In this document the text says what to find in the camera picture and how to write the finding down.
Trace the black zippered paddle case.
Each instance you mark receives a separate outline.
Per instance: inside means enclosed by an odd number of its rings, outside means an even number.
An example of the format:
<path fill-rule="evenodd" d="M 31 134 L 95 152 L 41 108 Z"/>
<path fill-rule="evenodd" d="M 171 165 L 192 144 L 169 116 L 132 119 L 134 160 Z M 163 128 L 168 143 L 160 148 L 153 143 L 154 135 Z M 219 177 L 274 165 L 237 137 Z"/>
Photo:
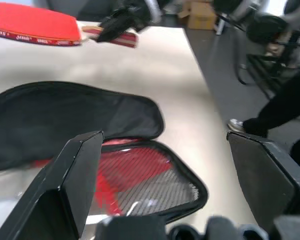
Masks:
<path fill-rule="evenodd" d="M 157 104 L 144 96 L 64 81 L 0 93 L 0 172 L 42 168 L 77 135 L 102 131 L 92 209 L 158 214 L 173 222 L 203 208 L 208 191 L 167 146 Z"/>

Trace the person in black clothes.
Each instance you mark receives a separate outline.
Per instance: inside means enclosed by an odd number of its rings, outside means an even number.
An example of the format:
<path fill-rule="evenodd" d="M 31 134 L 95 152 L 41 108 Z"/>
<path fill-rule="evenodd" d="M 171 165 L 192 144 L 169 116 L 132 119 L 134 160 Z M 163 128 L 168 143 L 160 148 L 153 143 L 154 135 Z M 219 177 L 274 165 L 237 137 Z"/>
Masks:
<path fill-rule="evenodd" d="M 277 128 L 300 116 L 300 72 L 262 108 L 257 117 L 243 121 L 245 133 L 266 138 Z"/>

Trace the red table tennis paddle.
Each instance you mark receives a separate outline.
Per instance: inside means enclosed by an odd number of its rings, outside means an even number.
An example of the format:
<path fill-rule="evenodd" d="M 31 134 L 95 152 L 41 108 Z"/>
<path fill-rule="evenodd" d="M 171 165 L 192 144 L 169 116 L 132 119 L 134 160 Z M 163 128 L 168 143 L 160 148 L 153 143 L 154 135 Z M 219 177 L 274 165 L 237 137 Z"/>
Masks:
<path fill-rule="evenodd" d="M 96 41 L 103 29 L 53 10 L 0 2 L 0 38 L 44 46 L 76 47 Z"/>

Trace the white sneaker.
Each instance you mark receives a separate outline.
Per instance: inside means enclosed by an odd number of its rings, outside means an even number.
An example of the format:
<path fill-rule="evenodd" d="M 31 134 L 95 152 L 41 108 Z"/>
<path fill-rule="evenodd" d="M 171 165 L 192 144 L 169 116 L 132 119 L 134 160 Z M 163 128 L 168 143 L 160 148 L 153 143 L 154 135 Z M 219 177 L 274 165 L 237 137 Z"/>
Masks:
<path fill-rule="evenodd" d="M 245 133 L 246 130 L 243 126 L 243 122 L 237 119 L 230 119 L 227 123 L 227 127 L 230 131 L 237 132 L 237 133 Z"/>

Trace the brown cardboard box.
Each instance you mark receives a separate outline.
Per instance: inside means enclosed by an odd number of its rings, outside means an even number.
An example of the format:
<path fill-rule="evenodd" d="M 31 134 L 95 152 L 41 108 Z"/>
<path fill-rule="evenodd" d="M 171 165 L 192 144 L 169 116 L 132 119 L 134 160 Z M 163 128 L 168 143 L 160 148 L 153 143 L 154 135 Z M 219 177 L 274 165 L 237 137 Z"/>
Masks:
<path fill-rule="evenodd" d="M 217 16 L 211 3 L 212 0 L 184 0 L 178 20 L 192 30 L 213 30 Z"/>

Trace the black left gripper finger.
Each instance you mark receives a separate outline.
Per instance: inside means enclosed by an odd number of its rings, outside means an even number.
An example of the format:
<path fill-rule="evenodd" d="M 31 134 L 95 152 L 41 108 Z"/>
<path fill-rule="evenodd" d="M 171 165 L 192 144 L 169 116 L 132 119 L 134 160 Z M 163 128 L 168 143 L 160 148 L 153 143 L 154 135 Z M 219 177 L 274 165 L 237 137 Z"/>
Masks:
<path fill-rule="evenodd" d="M 129 28 L 129 26 L 126 24 L 100 25 L 99 27 L 102 28 L 102 31 L 96 39 L 98 43 L 115 40 Z"/>
<path fill-rule="evenodd" d="M 238 181 L 261 228 L 280 215 L 300 215 L 300 166 L 275 142 L 228 132 Z"/>
<path fill-rule="evenodd" d="M 79 240 L 104 140 L 80 134 L 41 169 L 0 171 L 0 240 Z"/>
<path fill-rule="evenodd" d="M 132 19 L 128 8 L 118 8 L 111 15 L 105 17 L 99 26 L 106 28 L 124 28 L 129 29 L 132 26 Z"/>

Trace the black metal chair frame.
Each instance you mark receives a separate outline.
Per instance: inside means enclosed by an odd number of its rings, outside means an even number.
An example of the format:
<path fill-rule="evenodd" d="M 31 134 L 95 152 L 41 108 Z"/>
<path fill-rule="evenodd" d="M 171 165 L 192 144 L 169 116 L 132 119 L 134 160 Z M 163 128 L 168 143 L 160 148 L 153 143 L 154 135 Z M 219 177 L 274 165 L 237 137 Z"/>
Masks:
<path fill-rule="evenodd" d="M 295 72 L 281 62 L 280 57 L 247 54 L 246 64 L 240 62 L 240 53 L 233 53 L 233 70 L 238 82 L 246 87 L 258 87 L 269 100 L 282 88 L 283 83 Z"/>

